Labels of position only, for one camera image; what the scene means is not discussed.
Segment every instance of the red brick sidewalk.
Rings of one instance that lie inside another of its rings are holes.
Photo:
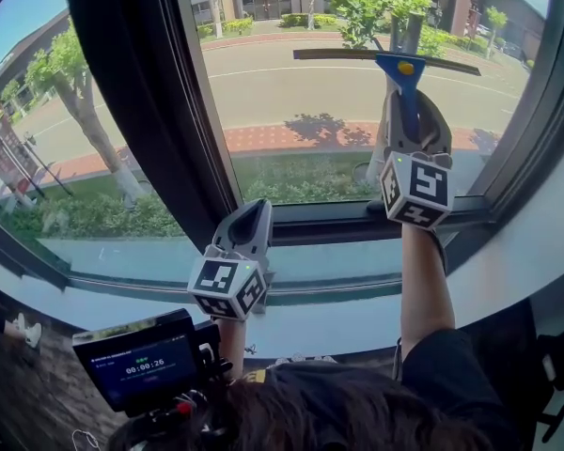
[[[227,47],[235,47],[237,45],[250,45],[253,43],[266,43],[271,41],[288,41],[288,40],[339,40],[340,37],[338,32],[286,32],[280,34],[262,34],[262,35],[249,35],[246,37],[236,37],[233,39],[221,39],[213,40],[207,43],[202,43],[200,45],[203,51],[223,49]],[[380,36],[378,41],[387,48],[389,44],[389,37]],[[477,57],[476,55],[468,54],[466,52],[460,52],[455,49],[444,49],[446,52],[445,58],[448,60],[460,61],[464,64],[474,65],[479,68],[485,69],[501,69],[502,66],[485,60],[482,57]]]
[[[378,122],[344,122],[342,120],[296,119],[279,125],[263,125],[229,129],[224,131],[227,149],[237,156],[274,155],[281,153],[371,151],[376,140]],[[469,129],[452,129],[453,150],[473,150],[488,154],[499,136],[490,132]],[[117,152],[132,170],[139,169],[138,162],[127,147]],[[68,161],[54,163],[50,169],[64,182],[89,179],[107,173],[98,154],[86,155]],[[53,177],[41,169],[34,178],[41,185],[55,183]],[[0,189],[0,197],[9,194]]]

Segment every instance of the shirt sleeve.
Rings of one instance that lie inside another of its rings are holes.
[[[463,332],[437,331],[420,341],[403,362],[402,383],[446,415],[474,425],[494,450],[519,449],[509,412]]]

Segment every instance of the road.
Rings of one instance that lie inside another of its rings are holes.
[[[346,121],[380,120],[385,77],[374,62],[292,58],[294,49],[340,45],[339,41],[295,40],[204,52],[222,128],[278,124],[300,114],[325,113]],[[419,88],[441,109],[450,127],[501,133],[528,77],[514,59],[502,57],[503,68],[484,62],[481,77],[426,69]],[[125,145],[97,88],[95,104],[113,145]],[[47,163],[95,152],[59,98],[24,118],[15,126],[15,132],[20,136],[26,132],[35,135],[37,152]]]

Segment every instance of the white sneaker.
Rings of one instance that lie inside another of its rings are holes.
[[[25,342],[27,346],[35,349],[41,338],[41,324],[38,322],[34,327],[25,329]]]
[[[12,321],[12,323],[17,327],[22,333],[25,332],[25,316],[22,312],[19,313],[19,317]]]

